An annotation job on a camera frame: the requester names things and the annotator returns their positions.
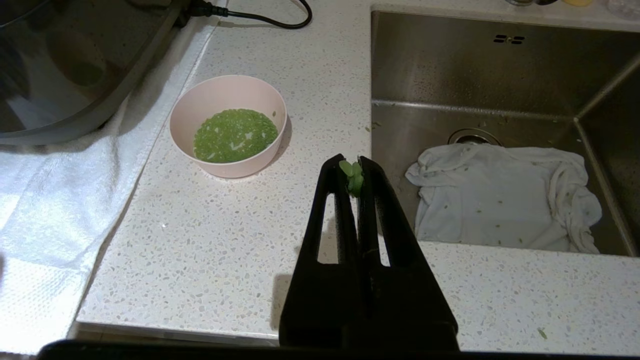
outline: white cloth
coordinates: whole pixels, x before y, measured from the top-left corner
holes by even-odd
[[[178,31],[102,129],[0,147],[0,352],[36,354],[67,336],[98,250],[217,23],[194,18]]]
[[[457,143],[424,151],[406,178],[420,186],[418,240],[598,253],[602,209],[578,154]]]

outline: bowl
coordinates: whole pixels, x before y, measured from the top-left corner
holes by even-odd
[[[208,163],[193,154],[193,139],[200,126],[213,115],[229,109],[250,109],[265,114],[278,129],[276,140],[262,152],[234,163]],[[206,172],[218,177],[254,174],[273,159],[287,124],[282,96],[267,82],[244,75],[226,75],[197,84],[175,103],[169,118],[174,144]]]

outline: power cord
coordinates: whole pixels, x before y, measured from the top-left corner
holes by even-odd
[[[255,20],[268,22],[272,25],[275,25],[284,29],[300,29],[300,28],[304,28],[309,24],[309,22],[311,22],[311,18],[313,17],[313,14],[311,12],[311,7],[309,6],[309,4],[307,4],[306,0],[298,0],[298,1],[302,4],[302,6],[305,7],[305,9],[307,9],[307,19],[305,19],[303,22],[299,24],[284,24],[283,22],[279,22],[279,21],[270,19],[268,17],[256,15],[253,13],[231,12],[227,8],[223,8],[221,6],[213,6],[213,4],[205,0],[192,0],[189,6],[188,13],[190,16],[210,17],[212,15],[216,15],[216,16],[222,16],[222,17],[229,17],[229,16],[244,17],[245,19],[255,19]]]

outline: sink basin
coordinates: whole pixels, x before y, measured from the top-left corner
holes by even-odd
[[[412,226],[425,149],[555,147],[585,159],[600,252],[638,255],[640,33],[373,12],[371,44],[372,158]]]

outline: countertop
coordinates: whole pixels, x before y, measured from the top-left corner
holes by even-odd
[[[304,17],[286,0],[229,3],[281,21]],[[79,322],[165,336],[277,339],[320,166],[339,152],[352,161],[371,153],[371,10],[640,31],[598,0],[588,8],[519,8],[503,0],[309,3],[314,20],[296,31],[224,19],[188,81],[246,74],[279,89],[291,127],[276,161],[245,179],[216,179],[190,163],[164,128]],[[332,214],[329,208],[326,224]],[[326,238],[333,238],[328,227]],[[640,259],[420,246],[458,320],[463,350],[640,354]]]

